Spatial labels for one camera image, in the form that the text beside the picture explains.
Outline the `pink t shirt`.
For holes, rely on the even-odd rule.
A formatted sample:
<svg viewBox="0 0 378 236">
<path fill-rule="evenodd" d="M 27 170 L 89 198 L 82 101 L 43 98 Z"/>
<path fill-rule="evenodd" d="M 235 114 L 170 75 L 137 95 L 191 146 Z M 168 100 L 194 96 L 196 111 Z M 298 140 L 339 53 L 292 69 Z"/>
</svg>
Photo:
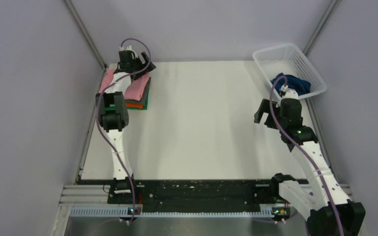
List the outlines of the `pink t shirt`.
<svg viewBox="0 0 378 236">
<path fill-rule="evenodd" d="M 105 77 L 102 80 L 99 92 L 102 92 L 106 87 L 113 84 L 124 72 L 114 73 L 115 69 L 108 69 Z M 150 74 L 143 75 L 142 77 L 131 81 L 130 76 L 127 76 L 120 81 L 116 82 L 112 87 L 107 89 L 106 93 L 122 92 L 125 99 L 140 101 L 142 99 L 145 87 L 149 81 Z"/>
</svg>

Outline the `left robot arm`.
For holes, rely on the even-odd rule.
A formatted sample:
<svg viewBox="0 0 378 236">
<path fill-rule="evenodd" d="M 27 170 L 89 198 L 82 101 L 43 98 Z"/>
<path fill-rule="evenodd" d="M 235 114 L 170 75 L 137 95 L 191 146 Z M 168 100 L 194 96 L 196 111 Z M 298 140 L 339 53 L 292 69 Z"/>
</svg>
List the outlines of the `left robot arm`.
<svg viewBox="0 0 378 236">
<path fill-rule="evenodd" d="M 146 52 L 138 55 L 130 45 L 120 47 L 119 62 L 110 66 L 95 96 L 96 126 L 112 151 L 114 193 L 119 193 L 126 203 L 133 203 L 138 197 L 137 188 L 129 183 L 133 171 L 124 147 L 128 111 L 147 109 L 150 72 L 155 68 Z"/>
</svg>

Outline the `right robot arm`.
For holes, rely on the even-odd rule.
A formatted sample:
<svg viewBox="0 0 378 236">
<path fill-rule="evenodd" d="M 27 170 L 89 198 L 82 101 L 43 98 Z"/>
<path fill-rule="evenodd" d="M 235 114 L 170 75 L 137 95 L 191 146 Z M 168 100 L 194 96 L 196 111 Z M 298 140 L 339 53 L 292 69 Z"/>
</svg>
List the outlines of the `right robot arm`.
<svg viewBox="0 0 378 236">
<path fill-rule="evenodd" d="M 303 124 L 302 105 L 295 91 L 288 89 L 278 102 L 262 99 L 254 122 L 264 122 L 279 131 L 281 141 L 300 165 L 310 191 L 302 188 L 291 175 L 275 174 L 269 197 L 276 203 L 288 201 L 305 219 L 311 236 L 357 236 L 366 211 L 342 189 L 321 152 L 318 138 L 311 127 Z"/>
</svg>

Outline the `folded grey t shirt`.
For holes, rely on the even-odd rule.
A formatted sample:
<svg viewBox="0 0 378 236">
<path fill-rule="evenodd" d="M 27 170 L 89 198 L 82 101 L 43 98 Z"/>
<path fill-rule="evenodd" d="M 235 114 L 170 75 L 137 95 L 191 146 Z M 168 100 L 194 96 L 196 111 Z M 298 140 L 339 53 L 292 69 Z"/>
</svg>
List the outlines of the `folded grey t shirt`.
<svg viewBox="0 0 378 236">
<path fill-rule="evenodd" d="M 141 105 L 148 106 L 150 85 L 151 85 L 151 77 L 148 79 L 148 81 L 145 85 L 144 92 L 143 92 L 142 98 L 140 100 Z"/>
</svg>

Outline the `folded orange t shirt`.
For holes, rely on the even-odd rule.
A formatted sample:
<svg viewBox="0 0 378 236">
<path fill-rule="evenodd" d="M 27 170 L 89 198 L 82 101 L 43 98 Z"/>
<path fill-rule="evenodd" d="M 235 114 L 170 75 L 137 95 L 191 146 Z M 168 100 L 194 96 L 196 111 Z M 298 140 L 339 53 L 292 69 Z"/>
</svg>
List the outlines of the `folded orange t shirt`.
<svg viewBox="0 0 378 236">
<path fill-rule="evenodd" d="M 133 103 L 126 103 L 126 107 L 130 110 L 146 110 L 146 105 L 141 104 L 133 104 Z"/>
</svg>

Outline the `crumpled blue t shirt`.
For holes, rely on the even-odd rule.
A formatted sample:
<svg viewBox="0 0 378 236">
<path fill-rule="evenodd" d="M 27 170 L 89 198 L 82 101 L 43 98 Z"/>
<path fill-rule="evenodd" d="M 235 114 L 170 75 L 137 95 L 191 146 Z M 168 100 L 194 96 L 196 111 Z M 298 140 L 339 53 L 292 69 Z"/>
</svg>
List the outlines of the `crumpled blue t shirt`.
<svg viewBox="0 0 378 236">
<path fill-rule="evenodd" d="M 298 95 L 304 95 L 304 94 L 310 93 L 310 90 L 311 90 L 310 82 L 302 80 L 290 74 L 285 75 L 284 73 L 279 73 L 274 79 L 271 80 L 271 83 L 274 84 L 279 77 L 283 77 L 283 76 L 287 78 L 287 86 L 290 89 L 294 89 L 298 93 Z"/>
</svg>

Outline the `folded green t shirt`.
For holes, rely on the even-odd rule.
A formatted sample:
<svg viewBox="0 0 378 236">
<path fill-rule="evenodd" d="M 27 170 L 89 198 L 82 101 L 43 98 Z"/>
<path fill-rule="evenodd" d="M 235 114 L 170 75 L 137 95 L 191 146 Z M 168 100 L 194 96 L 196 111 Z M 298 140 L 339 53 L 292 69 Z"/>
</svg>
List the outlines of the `folded green t shirt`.
<svg viewBox="0 0 378 236">
<path fill-rule="evenodd" d="M 129 110 L 146 110 L 148 108 L 150 85 L 111 87 L 107 89 L 101 99 L 102 110 L 107 113 L 125 112 Z"/>
</svg>

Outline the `white plastic basket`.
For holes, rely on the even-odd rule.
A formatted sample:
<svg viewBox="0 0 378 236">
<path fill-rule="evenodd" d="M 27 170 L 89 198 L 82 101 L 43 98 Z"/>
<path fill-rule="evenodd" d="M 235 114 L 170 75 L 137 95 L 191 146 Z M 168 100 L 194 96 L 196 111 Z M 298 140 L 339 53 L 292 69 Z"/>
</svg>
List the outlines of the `white plastic basket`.
<svg viewBox="0 0 378 236">
<path fill-rule="evenodd" d="M 299 95 L 300 100 L 319 95 L 328 89 L 312 63 L 294 44 L 281 44 L 254 51 L 252 58 L 268 88 L 272 87 L 272 80 L 283 73 L 310 83 L 310 91 Z"/>
</svg>

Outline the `right aluminium frame post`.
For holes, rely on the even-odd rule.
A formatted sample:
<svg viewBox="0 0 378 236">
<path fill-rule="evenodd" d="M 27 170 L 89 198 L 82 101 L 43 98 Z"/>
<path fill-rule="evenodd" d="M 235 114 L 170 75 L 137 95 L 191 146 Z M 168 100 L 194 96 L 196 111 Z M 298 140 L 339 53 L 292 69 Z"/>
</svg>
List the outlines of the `right aluminium frame post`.
<svg viewBox="0 0 378 236">
<path fill-rule="evenodd" d="M 315 30 L 313 31 L 310 39 L 308 40 L 308 43 L 306 44 L 306 46 L 303 50 L 303 53 L 306 56 L 310 53 L 310 51 L 312 50 L 312 48 L 316 44 L 318 38 L 320 37 L 320 35 L 322 34 L 322 32 L 323 32 L 323 30 L 326 26 L 326 24 L 329 22 L 329 20 L 331 19 L 332 15 L 334 14 L 334 12 L 336 11 L 337 7 L 339 6 L 339 4 L 341 2 L 342 2 L 341 0 L 330 0 L 329 1 L 328 7 L 326 8 L 324 14 L 322 15 L 319 23 L 317 24 Z"/>
</svg>

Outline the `aluminium frame post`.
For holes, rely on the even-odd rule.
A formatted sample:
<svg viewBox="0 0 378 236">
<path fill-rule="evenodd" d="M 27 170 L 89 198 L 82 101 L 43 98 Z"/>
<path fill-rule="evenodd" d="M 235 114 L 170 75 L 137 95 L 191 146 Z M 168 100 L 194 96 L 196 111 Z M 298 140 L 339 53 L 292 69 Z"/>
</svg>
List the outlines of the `aluminium frame post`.
<svg viewBox="0 0 378 236">
<path fill-rule="evenodd" d="M 86 45 L 90 49 L 91 54 L 96 59 L 98 65 L 102 69 L 105 69 L 107 67 L 107 64 L 104 61 L 104 59 L 102 58 L 102 56 L 101 56 L 99 50 L 97 49 L 91 35 L 88 32 L 83 20 L 81 19 L 79 13 L 77 12 L 77 10 L 76 10 L 76 8 L 73 4 L 73 1 L 72 0 L 62 0 L 62 2 L 64 3 L 69 15 L 73 19 L 73 21 L 74 21 L 76 27 L 78 28 L 83 40 L 85 41 Z"/>
<path fill-rule="evenodd" d="M 316 44 L 318 38 L 320 37 L 320 35 L 322 34 L 322 32 L 323 32 L 323 30 L 326 26 L 326 24 L 329 22 L 329 20 L 331 19 L 332 15 L 334 14 L 334 12 L 336 11 L 337 7 L 339 6 L 339 4 L 341 2 L 342 2 L 341 0 L 330 0 L 329 1 L 328 7 L 326 8 L 324 14 L 322 15 L 319 23 L 317 24 L 315 30 L 313 31 L 310 39 L 308 40 L 308 43 L 306 44 L 306 46 L 303 50 L 303 53 L 306 56 L 310 53 L 310 51 L 312 50 L 312 48 Z"/>
</svg>

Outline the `left aluminium frame post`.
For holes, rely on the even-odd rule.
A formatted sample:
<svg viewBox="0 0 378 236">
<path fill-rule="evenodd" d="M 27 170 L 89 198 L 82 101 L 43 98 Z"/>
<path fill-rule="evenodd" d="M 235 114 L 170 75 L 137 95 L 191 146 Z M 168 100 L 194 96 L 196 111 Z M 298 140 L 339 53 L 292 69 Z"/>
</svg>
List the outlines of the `left aluminium frame post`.
<svg viewBox="0 0 378 236">
<path fill-rule="evenodd" d="M 97 49 L 91 35 L 88 32 L 83 20 L 81 19 L 79 13 L 77 12 L 77 10 L 76 10 L 76 8 L 73 4 L 73 1 L 72 0 L 62 0 L 62 2 L 64 3 L 69 15 L 73 19 L 73 21 L 74 21 L 76 27 L 78 28 L 83 40 L 85 41 L 86 45 L 90 49 L 91 54 L 96 59 L 98 65 L 102 69 L 105 69 L 107 67 L 107 64 L 104 61 L 104 59 L 102 58 L 102 56 L 101 56 L 99 50 Z"/>
</svg>

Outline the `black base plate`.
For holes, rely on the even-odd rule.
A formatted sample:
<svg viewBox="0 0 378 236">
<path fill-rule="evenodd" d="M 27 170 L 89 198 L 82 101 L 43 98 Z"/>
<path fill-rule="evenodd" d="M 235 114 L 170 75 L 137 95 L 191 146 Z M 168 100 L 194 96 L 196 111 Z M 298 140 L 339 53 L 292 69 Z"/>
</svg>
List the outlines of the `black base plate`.
<svg viewBox="0 0 378 236">
<path fill-rule="evenodd" d="M 288 201 L 271 193 L 269 179 L 242 180 L 79 180 L 79 185 L 111 187 L 107 203 L 150 213 L 259 213 L 265 205 Z"/>
</svg>

